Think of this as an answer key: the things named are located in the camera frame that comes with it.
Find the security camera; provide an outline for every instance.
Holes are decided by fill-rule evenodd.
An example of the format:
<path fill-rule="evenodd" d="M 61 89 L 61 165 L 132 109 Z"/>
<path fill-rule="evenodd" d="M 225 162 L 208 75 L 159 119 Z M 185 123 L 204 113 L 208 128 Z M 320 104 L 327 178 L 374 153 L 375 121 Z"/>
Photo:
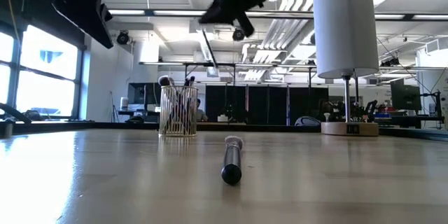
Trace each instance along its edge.
<path fill-rule="evenodd" d="M 235 28 L 232 37 L 233 41 L 242 41 L 244 39 L 244 31 L 240 28 Z"/>
<path fill-rule="evenodd" d="M 129 31 L 120 31 L 120 35 L 117 37 L 117 43 L 120 45 L 129 45 L 131 43 Z"/>

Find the person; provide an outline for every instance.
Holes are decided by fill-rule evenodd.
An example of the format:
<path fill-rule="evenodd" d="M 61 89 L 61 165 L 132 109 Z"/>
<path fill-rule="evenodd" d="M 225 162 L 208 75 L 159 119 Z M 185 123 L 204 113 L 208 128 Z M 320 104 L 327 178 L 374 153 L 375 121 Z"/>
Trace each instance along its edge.
<path fill-rule="evenodd" d="M 196 121 L 206 122 L 209 120 L 209 118 L 207 117 L 207 115 L 205 114 L 205 112 L 202 109 L 199 109 L 200 105 L 201 105 L 201 100 L 198 99 L 197 103 L 196 103 L 196 106 L 197 106 Z"/>

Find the yellow cable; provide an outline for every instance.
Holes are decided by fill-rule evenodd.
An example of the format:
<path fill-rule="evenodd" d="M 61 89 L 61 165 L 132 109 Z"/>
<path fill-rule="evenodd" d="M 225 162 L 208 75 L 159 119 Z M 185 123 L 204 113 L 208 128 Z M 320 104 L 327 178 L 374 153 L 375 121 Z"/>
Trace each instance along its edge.
<path fill-rule="evenodd" d="M 19 48 L 21 48 L 22 43 L 20 42 L 20 36 L 19 36 L 19 31 L 17 30 L 17 24 L 15 23 L 13 5 L 11 3 L 11 0 L 8 0 L 8 5 L 9 5 L 9 11 L 11 13 L 11 19 L 13 20 L 14 32 L 15 32 L 15 35 L 17 36 L 17 42 L 19 43 Z"/>

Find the lamp shade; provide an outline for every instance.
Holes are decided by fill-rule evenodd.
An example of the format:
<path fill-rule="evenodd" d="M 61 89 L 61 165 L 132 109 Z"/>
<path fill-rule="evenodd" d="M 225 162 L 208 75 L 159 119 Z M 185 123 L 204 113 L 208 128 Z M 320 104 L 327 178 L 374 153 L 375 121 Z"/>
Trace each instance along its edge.
<path fill-rule="evenodd" d="M 373 0 L 314 0 L 314 28 L 318 77 L 378 72 Z"/>

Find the window frame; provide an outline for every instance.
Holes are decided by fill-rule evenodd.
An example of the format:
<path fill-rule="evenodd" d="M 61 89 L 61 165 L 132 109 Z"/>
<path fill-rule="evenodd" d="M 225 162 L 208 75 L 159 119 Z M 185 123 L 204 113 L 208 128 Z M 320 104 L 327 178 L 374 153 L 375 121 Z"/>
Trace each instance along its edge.
<path fill-rule="evenodd" d="M 51 36 L 54 36 L 53 34 L 43 30 L 44 32 L 48 33 Z M 65 78 L 63 76 L 59 76 L 57 74 L 48 73 L 45 71 L 29 68 L 20 65 L 20 58 L 22 55 L 22 45 L 17 40 L 17 35 L 15 34 L 15 30 L 13 27 L 11 27 L 8 24 L 5 24 L 3 22 L 0 22 L 0 32 L 3 34 L 6 34 L 8 36 L 12 36 L 14 39 L 14 46 L 13 46 L 13 56 L 11 59 L 11 62 L 5 62 L 0 60 L 0 64 L 10 67 L 10 78 L 9 78 L 9 89 L 8 89 L 8 100 L 6 102 L 7 105 L 12 106 L 13 108 L 16 108 L 17 103 L 17 93 L 18 93 L 18 85 L 19 85 L 19 77 L 20 77 L 20 71 L 30 71 L 34 74 L 42 75 L 49 78 L 55 78 L 62 81 L 71 81 L 74 84 L 75 90 L 74 90 L 74 98 L 73 98 L 73 108 L 71 111 L 71 115 L 68 116 L 61 116 L 61 115 L 51 115 L 51 119 L 78 119 L 79 117 L 79 104 L 81 99 L 81 77 L 82 77 L 82 61 L 83 61 L 83 48 L 78 49 L 77 54 L 77 60 L 76 60 L 76 75 L 75 79 L 71 80 L 70 78 Z M 18 35 L 20 41 L 23 41 L 23 34 L 24 31 L 19 29 Z M 44 119 L 50 119 L 47 115 L 41 115 Z"/>

